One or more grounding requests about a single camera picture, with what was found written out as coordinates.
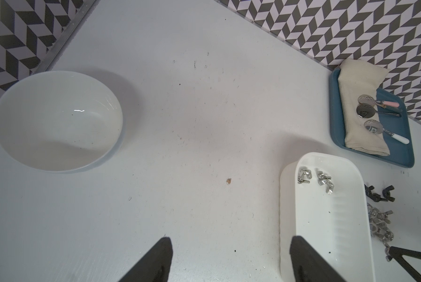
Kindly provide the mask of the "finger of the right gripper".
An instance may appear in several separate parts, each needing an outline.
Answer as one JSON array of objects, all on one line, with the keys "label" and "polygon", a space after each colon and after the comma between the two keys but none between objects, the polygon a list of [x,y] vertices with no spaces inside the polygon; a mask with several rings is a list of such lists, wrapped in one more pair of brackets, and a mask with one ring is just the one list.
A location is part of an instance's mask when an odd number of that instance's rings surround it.
[{"label": "finger of the right gripper", "polygon": [[420,251],[399,247],[390,247],[388,249],[388,257],[394,259],[416,282],[421,282],[421,274],[405,260],[404,256],[421,260]]}]

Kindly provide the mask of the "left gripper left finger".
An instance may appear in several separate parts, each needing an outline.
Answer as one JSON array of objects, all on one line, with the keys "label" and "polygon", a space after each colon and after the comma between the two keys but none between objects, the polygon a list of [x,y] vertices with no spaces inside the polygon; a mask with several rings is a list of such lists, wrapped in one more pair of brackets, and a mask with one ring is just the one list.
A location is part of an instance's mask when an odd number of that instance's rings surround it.
[{"label": "left gripper left finger", "polygon": [[119,282],[167,282],[173,253],[171,239],[162,237]]}]

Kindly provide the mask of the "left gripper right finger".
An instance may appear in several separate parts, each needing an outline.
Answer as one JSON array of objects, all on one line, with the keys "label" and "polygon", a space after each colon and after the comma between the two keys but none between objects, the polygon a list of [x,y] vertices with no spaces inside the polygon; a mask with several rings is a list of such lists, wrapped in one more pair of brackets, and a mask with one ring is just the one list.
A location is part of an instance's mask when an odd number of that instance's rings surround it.
[{"label": "left gripper right finger", "polygon": [[290,257],[296,282],[345,282],[301,236],[293,236]]}]

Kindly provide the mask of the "removed silver wing nuts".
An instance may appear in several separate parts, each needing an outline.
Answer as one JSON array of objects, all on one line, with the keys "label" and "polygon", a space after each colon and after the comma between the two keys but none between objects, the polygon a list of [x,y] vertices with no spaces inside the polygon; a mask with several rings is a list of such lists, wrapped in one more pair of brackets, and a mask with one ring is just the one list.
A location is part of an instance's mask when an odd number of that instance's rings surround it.
[{"label": "removed silver wing nuts", "polygon": [[367,210],[371,236],[376,237],[385,246],[386,261],[390,262],[393,259],[389,254],[390,242],[393,241],[394,234],[388,225],[391,224],[389,216],[393,214],[393,211],[381,212],[369,203],[367,203]]}]

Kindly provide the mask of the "black wing nut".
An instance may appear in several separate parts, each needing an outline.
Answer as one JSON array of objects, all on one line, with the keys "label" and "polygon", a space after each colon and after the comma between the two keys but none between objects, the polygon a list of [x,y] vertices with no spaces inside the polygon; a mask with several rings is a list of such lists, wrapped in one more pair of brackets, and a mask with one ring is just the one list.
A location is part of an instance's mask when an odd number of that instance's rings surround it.
[{"label": "black wing nut", "polygon": [[393,185],[390,185],[388,187],[386,187],[383,191],[382,191],[382,195],[383,198],[385,199],[385,201],[387,202],[395,202],[395,197],[392,197],[391,192],[395,189],[395,187]]},{"label": "black wing nut", "polygon": [[371,199],[372,201],[378,203],[378,202],[383,202],[385,201],[385,199],[378,193],[373,192],[373,190],[375,189],[373,186],[367,186],[366,184],[364,185],[365,188],[365,194],[366,196]]}]

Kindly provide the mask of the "white storage box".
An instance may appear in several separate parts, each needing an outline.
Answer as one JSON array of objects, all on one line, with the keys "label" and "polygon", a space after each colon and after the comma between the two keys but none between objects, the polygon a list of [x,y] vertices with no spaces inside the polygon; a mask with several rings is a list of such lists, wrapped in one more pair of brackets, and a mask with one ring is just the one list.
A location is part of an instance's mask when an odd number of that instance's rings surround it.
[{"label": "white storage box", "polygon": [[303,237],[347,282],[375,281],[364,181],[348,159],[311,152],[280,176],[280,273],[295,280],[289,254]]}]

